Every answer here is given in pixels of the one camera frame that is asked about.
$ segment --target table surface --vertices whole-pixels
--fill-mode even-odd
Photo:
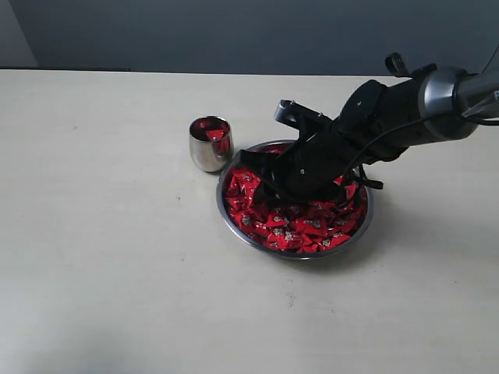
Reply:
[[[308,262],[237,239],[189,159],[196,117],[293,139],[279,100],[367,79],[0,71],[0,372],[497,372],[499,130],[369,167],[369,230]]]

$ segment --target metal cup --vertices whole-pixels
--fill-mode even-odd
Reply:
[[[209,139],[207,132],[223,130],[220,139]],[[207,172],[221,170],[234,154],[231,126],[220,117],[202,117],[189,127],[189,152],[196,166]]]

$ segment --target gray wall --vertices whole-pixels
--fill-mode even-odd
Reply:
[[[0,66],[37,66],[9,0],[0,0]]]
[[[44,67],[371,75],[400,51],[476,71],[499,40],[497,0],[11,3]]]

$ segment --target cup rim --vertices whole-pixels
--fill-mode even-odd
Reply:
[[[216,118],[216,119],[223,121],[228,127],[227,133],[223,137],[221,137],[220,139],[217,139],[217,140],[202,140],[202,139],[196,138],[193,134],[194,123],[196,123],[197,121],[199,121],[201,119],[211,119],[211,118]],[[200,143],[207,143],[207,144],[219,143],[222,140],[227,139],[227,137],[231,135],[231,132],[232,132],[232,128],[231,128],[230,123],[228,123],[228,121],[225,118],[218,117],[217,115],[206,115],[204,117],[196,118],[194,121],[191,122],[191,124],[189,126],[189,134],[190,134],[191,138],[193,138],[194,140],[196,140],[197,142],[200,142]]]

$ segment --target metal bowl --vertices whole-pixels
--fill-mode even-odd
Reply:
[[[248,150],[253,150],[253,151],[259,150],[264,152],[266,148],[274,149],[278,145],[282,145],[283,148],[286,148],[292,142],[293,142],[292,140],[275,140],[273,142],[266,142],[258,144],[256,146],[252,146]],[[283,251],[278,251],[276,249],[268,248],[265,245],[261,245],[260,243],[257,243],[251,238],[247,237],[241,230],[239,230],[237,225],[231,220],[230,216],[228,215],[227,207],[224,202],[223,191],[227,187],[228,183],[230,183],[232,177],[232,169],[236,168],[238,165],[239,165],[239,153],[236,154],[234,159],[225,166],[223,172],[220,175],[220,179],[218,180],[218,185],[217,185],[218,210],[220,210],[222,218],[224,219],[225,223],[228,225],[228,228],[230,228],[234,234],[236,234],[245,243],[251,245],[256,249],[259,249],[260,251],[270,253],[271,255],[286,259],[319,259],[335,255],[337,253],[344,252],[350,245],[356,242],[364,234],[364,232],[366,232],[367,228],[369,227],[373,219],[373,193],[369,188],[363,187],[366,189],[366,196],[367,196],[366,218],[364,218],[364,221],[360,225],[359,229],[347,242],[341,243],[339,246],[334,247],[333,249],[328,249],[327,251],[315,252],[315,253],[292,253],[292,252],[283,252]]]

